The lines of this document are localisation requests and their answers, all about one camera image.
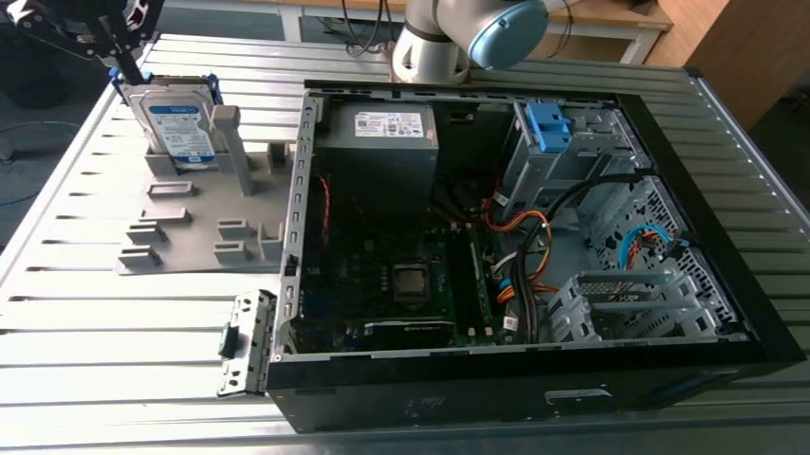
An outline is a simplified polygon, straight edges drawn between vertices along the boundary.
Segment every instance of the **aluminum table surface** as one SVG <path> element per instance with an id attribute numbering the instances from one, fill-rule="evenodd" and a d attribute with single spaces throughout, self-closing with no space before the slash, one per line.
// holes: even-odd
<path id="1" fill-rule="evenodd" d="M 248 151 L 294 140 L 304 79 L 387 80 L 382 56 L 354 60 L 339 45 L 164 35 L 143 61 L 160 74 L 219 76 L 225 103 L 241 107 Z M 562 62 L 475 71 L 474 78 L 643 96 L 798 343 L 810 348 L 807 214 L 705 82 L 678 69 Z M 148 173 L 145 147 L 108 88 L 0 257 L 0 447 L 806 452 L 807 363 L 656 412 L 522 424 L 299 435 L 269 400 L 215 400 L 219 330 L 232 297 L 257 287 L 276 290 L 277 276 L 115 275 L 121 227 Z"/>

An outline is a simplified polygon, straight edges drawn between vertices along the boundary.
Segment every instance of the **floor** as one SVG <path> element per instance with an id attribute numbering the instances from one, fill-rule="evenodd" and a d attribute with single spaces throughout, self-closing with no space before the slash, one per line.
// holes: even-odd
<path id="1" fill-rule="evenodd" d="M 346 43 L 344 25 L 326 26 L 312 17 L 303 19 L 304 41 Z M 327 33 L 327 27 L 335 33 Z M 167 33 L 213 35 L 232 38 L 282 40 L 282 20 L 271 14 L 167 9 L 160 17 L 159 29 Z M 364 25 L 356 25 L 358 32 Z M 370 30 L 360 39 L 368 36 Z M 387 27 L 380 29 L 379 39 L 388 36 Z M 52 59 L 69 87 L 67 101 L 59 107 L 32 111 L 13 106 L 0 94 L 0 131 L 21 121 L 67 121 L 81 123 L 107 83 L 107 68 L 97 61 L 83 61 L 65 54 L 55 53 Z M 16 150 L 15 162 L 0 165 L 0 251 L 12 237 L 33 198 L 4 205 L 19 198 L 35 194 L 69 144 L 72 128 L 68 126 L 39 125 L 0 133 Z M 798 194 L 810 202 L 810 109 L 793 114 L 790 106 L 778 104 L 750 132 L 777 170 Z"/>

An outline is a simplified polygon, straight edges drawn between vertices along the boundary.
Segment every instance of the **red wire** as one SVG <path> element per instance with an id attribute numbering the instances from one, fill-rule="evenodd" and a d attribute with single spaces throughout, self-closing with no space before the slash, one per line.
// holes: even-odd
<path id="1" fill-rule="evenodd" d="M 324 226 L 320 230 L 320 237 L 324 240 L 324 244 L 327 243 L 327 234 L 330 233 L 330 211 L 331 211 L 331 191 L 330 184 L 327 183 L 327 179 L 323 175 L 318 175 L 318 179 L 320 180 L 320 184 L 324 187 L 324 194 L 327 195 L 327 208 L 324 209 Z"/>

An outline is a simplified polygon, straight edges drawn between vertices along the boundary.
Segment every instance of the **blue cable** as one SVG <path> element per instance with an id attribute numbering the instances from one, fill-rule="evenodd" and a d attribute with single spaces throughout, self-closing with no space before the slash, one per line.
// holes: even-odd
<path id="1" fill-rule="evenodd" d="M 28 199 L 33 199 L 35 197 L 37 197 L 37 195 L 39 195 L 39 191 L 35 192 L 33 194 L 20 197 L 17 199 L 12 199 L 11 201 L 0 202 L 0 207 L 9 206 L 11 204 L 16 204 L 17 202 L 27 201 Z"/>
<path id="2" fill-rule="evenodd" d="M 634 227 L 627 232 L 624 238 L 622 239 L 622 244 L 619 245 L 619 268 L 620 269 L 624 269 L 624 267 L 626 267 L 627 256 L 630 255 L 630 246 L 632 245 L 632 240 L 635 239 L 635 236 L 638 235 L 638 233 L 642 230 L 654 231 L 660 236 L 660 238 L 663 239 L 664 242 L 670 242 L 672 240 L 672 237 L 670 237 L 670 234 L 667 233 L 667 231 L 663 230 L 656 225 L 642 225 L 642 226 Z"/>

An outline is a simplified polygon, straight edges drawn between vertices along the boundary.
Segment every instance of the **cable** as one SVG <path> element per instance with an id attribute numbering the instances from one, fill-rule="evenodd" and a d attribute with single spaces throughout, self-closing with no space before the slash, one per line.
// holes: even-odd
<path id="1" fill-rule="evenodd" d="M 60 126 L 72 126 L 73 128 L 76 128 L 77 130 L 81 128 L 81 125 L 77 125 L 76 123 L 71 123 L 69 121 L 56 121 L 56 120 L 47 120 L 47 121 L 23 121 L 21 123 L 16 123 L 12 126 L 7 126 L 4 128 L 0 128 L 0 133 L 7 133 L 11 130 L 16 130 L 17 128 L 24 128 L 28 126 L 39 126 L 39 125 L 60 125 Z"/>
<path id="2" fill-rule="evenodd" d="M 546 220 L 544 220 L 546 222 L 543 223 L 543 221 L 538 221 L 538 223 L 531 228 L 531 231 L 528 232 L 526 239 L 518 246 L 518 255 L 515 256 L 515 264 L 512 266 L 511 280 L 514 283 L 514 287 L 516 289 L 516 297 L 519 300 L 523 301 L 524 307 L 535 306 L 535 305 L 530 304 L 531 302 L 534 302 L 534 296 L 531 295 L 531 288 L 528 287 L 528 279 L 527 279 L 527 274 L 526 274 L 526 262 L 527 262 L 528 245 L 531 244 L 534 237 L 536 237 L 543 225 L 546 225 L 547 232 L 551 233 L 550 222 L 554 219 L 556 212 L 564 207 L 566 204 L 568 204 L 583 192 L 588 191 L 591 188 L 594 188 L 598 185 L 602 185 L 604 183 L 638 183 L 643 178 L 644 178 L 644 176 L 640 173 L 612 173 L 608 175 L 600 175 L 599 177 L 594 177 L 594 178 L 582 180 L 580 182 L 575 183 L 559 195 L 559 197 L 556 199 L 554 199 L 554 202 L 552 202 L 551 206 L 548 207 L 548 210 L 546 211 Z M 551 250 L 551 238 L 550 238 L 548 248 Z M 539 278 L 539 273 L 542 273 L 540 270 L 538 270 L 538 273 L 535 274 L 534 279 Z M 550 316 L 551 315 L 548 314 L 548 312 L 546 312 L 543 314 L 543 318 L 536 324 L 538 327 L 543 327 Z"/>
<path id="3" fill-rule="evenodd" d="M 634 227 L 630 232 L 626 234 L 626 236 L 622 238 L 622 243 L 619 244 L 619 268 L 624 269 L 627 268 L 627 256 L 630 254 L 630 246 L 634 244 L 635 242 L 635 237 L 639 234 L 639 232 L 642 232 L 643 230 L 651 230 L 655 234 L 658 234 L 660 236 L 660 238 L 663 239 L 664 242 L 670 242 L 672 240 L 672 237 L 670 237 L 670 234 L 667 233 L 667 231 L 656 226 L 656 225 L 642 225 L 642 226 L 636 226 Z"/>
<path id="4" fill-rule="evenodd" d="M 351 49 L 352 49 L 352 47 L 360 46 L 360 41 L 359 41 L 359 38 L 356 37 L 355 29 L 352 28 L 352 21 L 350 20 L 350 13 L 346 9 L 346 0 L 340 0 L 340 7 L 343 8 L 343 20 L 346 21 L 346 27 L 350 30 L 350 36 L 352 37 L 352 40 L 354 40 L 352 43 L 346 44 L 346 53 L 350 54 L 351 57 L 356 58 L 360 55 L 363 55 L 366 52 L 375 53 L 374 51 L 370 50 L 370 48 L 371 48 L 371 44 L 378 39 L 378 31 L 380 30 L 380 22 L 382 22 L 383 4 L 384 4 L 384 0 L 380 0 L 380 3 L 378 5 L 378 19 L 375 20 L 375 27 L 371 32 L 371 37 L 368 38 L 368 42 L 366 43 L 366 45 L 362 46 L 362 50 L 358 53 L 354 53 Z"/>
<path id="5" fill-rule="evenodd" d="M 655 232 L 644 232 L 642 234 L 642 240 L 651 240 L 655 238 L 658 234 Z M 642 243 L 635 240 L 632 242 L 632 247 L 630 248 L 630 253 L 627 255 L 627 270 L 630 270 L 632 268 L 632 262 L 635 260 L 635 256 L 638 255 L 639 251 L 642 250 Z"/>
<path id="6" fill-rule="evenodd" d="M 396 37 L 394 36 L 394 21 L 391 20 L 391 8 L 388 7 L 388 0 L 383 0 L 384 2 L 384 14 L 388 16 L 388 36 L 391 37 L 391 41 L 396 42 Z"/>
<path id="7" fill-rule="evenodd" d="M 33 199 L 35 197 L 37 197 L 37 194 L 39 194 L 39 191 L 35 192 L 35 193 L 32 193 L 32 194 L 29 194 L 29 195 L 27 195 L 27 196 L 23 196 L 20 198 L 12 199 L 11 201 L 5 201 L 5 202 L 0 201 L 0 207 L 9 206 L 12 204 L 16 204 L 17 202 L 27 201 L 28 199 Z"/>
<path id="8" fill-rule="evenodd" d="M 568 18 L 566 21 L 566 28 L 563 29 L 562 36 L 559 37 L 559 42 L 556 43 L 556 49 L 554 50 L 551 55 L 547 57 L 547 59 L 556 57 L 559 52 L 562 52 L 562 50 L 566 48 L 566 46 L 568 45 L 568 41 L 571 40 L 571 34 L 574 32 L 574 11 L 571 10 L 571 4 L 568 4 L 568 0 L 562 0 L 562 2 L 566 5 L 566 11 L 568 12 Z"/>
<path id="9" fill-rule="evenodd" d="M 324 194 L 327 197 L 327 207 L 324 208 L 324 225 L 320 229 L 320 237 L 324 241 L 324 245 L 328 242 L 330 239 L 330 210 L 331 210 L 331 191 L 330 191 L 330 184 L 327 183 L 327 179 L 322 176 L 318 175 L 318 179 L 320 180 L 320 184 L 324 187 Z"/>

